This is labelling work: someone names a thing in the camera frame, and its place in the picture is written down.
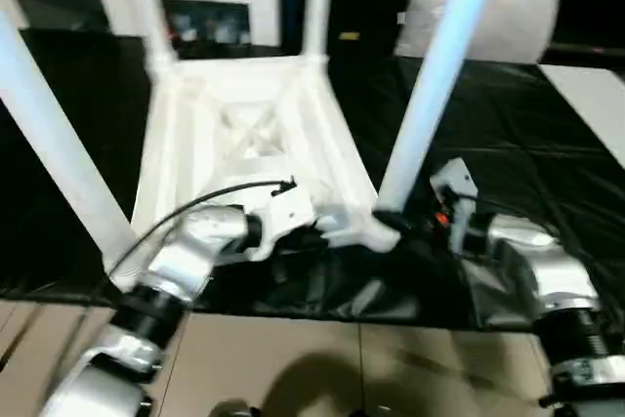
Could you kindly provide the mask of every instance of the white pole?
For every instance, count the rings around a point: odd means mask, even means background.
[[[156,74],[166,70],[176,59],[167,37],[167,27],[160,0],[133,0],[143,29],[148,70]]]
[[[108,271],[106,261],[115,261],[135,235],[4,12],[0,12],[0,98],[103,252]]]
[[[330,0],[306,0],[304,54],[325,56]]]
[[[447,0],[412,91],[377,206],[400,211],[412,191],[486,0]]]

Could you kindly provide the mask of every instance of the black mat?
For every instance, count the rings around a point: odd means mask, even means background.
[[[132,211],[149,96],[141,43],[31,35],[28,45],[125,213]],[[414,60],[333,59],[329,74],[376,186],[418,72]],[[103,277],[99,252],[7,114],[0,151],[8,243],[5,298],[82,303]],[[625,172],[534,66],[466,63],[428,156],[462,156],[480,194],[558,227],[602,288],[613,330],[623,323]],[[407,212],[419,216],[415,189]],[[497,266],[488,272],[511,285]],[[513,290],[469,285],[457,260],[425,241],[388,255],[361,247],[220,268],[200,311],[526,330]],[[111,288],[100,303],[114,299]]]

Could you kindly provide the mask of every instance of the tile floor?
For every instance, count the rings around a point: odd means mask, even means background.
[[[2,417],[30,417],[77,307],[0,302],[0,354],[28,332],[0,372]],[[109,311],[95,310],[76,354]],[[154,416],[207,417],[242,399],[264,417],[548,415],[546,366],[534,338],[412,327],[194,314],[150,387]]]

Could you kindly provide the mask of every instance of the black surface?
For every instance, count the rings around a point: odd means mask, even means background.
[[[553,365],[584,357],[609,355],[591,310],[562,310],[536,321],[536,335]]]
[[[33,35],[35,59],[127,215],[131,213],[149,96],[134,39]],[[329,75],[362,160],[379,185],[420,63],[341,61]],[[2,111],[2,180],[9,243],[0,294],[83,302],[102,278],[98,250]],[[466,63],[428,156],[434,170],[462,156],[483,196],[556,226],[602,288],[612,332],[625,294],[625,172],[534,66]],[[420,213],[418,184],[407,212]],[[358,246],[219,268],[204,312],[526,330],[510,272],[480,286],[460,263],[424,241],[379,255]],[[113,297],[112,288],[101,302]]]
[[[123,296],[110,324],[165,350],[185,317],[186,310],[187,305],[178,297],[139,284]]]

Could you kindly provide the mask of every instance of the black cable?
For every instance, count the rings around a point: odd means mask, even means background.
[[[58,384],[58,373],[63,362],[65,361],[66,355],[69,353],[69,350],[74,345],[75,339],[82,328],[85,319],[91,312],[91,308],[95,303],[96,299],[102,294],[106,286],[108,285],[108,279],[113,276],[113,274],[122,266],[124,261],[126,261],[131,254],[133,254],[139,246],[141,246],[150,236],[152,236],[158,229],[163,227],[166,223],[171,220],[183,215],[186,211],[196,207],[202,202],[206,202],[210,199],[214,199],[215,197],[219,197],[221,195],[230,194],[231,192],[237,192],[239,190],[249,189],[249,188],[258,188],[262,186],[280,186],[281,188],[291,188],[294,186],[293,182],[286,181],[259,181],[255,183],[245,183],[243,185],[231,186],[229,188],[223,188],[219,190],[215,190],[213,192],[209,192],[208,194],[201,195],[199,197],[194,198],[193,200],[187,202],[184,205],[181,205],[174,211],[167,214],[165,217],[160,219],[156,224],[154,224],[148,231],[146,231],[137,241],[135,241],[125,252],[122,254],[115,264],[110,269],[110,271],[104,276],[103,280],[94,288],[92,291],[89,302],[86,307],[84,307],[82,314],[78,317],[74,323],[74,326],[71,329],[71,333],[69,334],[68,339],[65,341],[63,349],[59,354],[55,365],[52,368],[52,375],[48,381],[48,385],[46,386],[46,392],[44,393],[44,399],[47,399],[48,396],[52,394],[53,388]]]
[[[558,229],[556,229],[556,227],[552,226],[551,224],[546,224],[544,222],[536,222],[530,214],[527,214],[526,212],[522,211],[518,207],[515,207],[514,205],[509,205],[504,202],[499,202],[498,200],[490,199],[488,197],[481,197],[479,195],[454,193],[454,196],[458,197],[459,199],[473,200],[477,204],[490,205],[491,207],[496,207],[496,208],[505,210],[509,212],[511,215],[529,219],[532,223],[541,227],[544,231],[546,231],[553,238],[560,239],[560,234],[558,233]]]

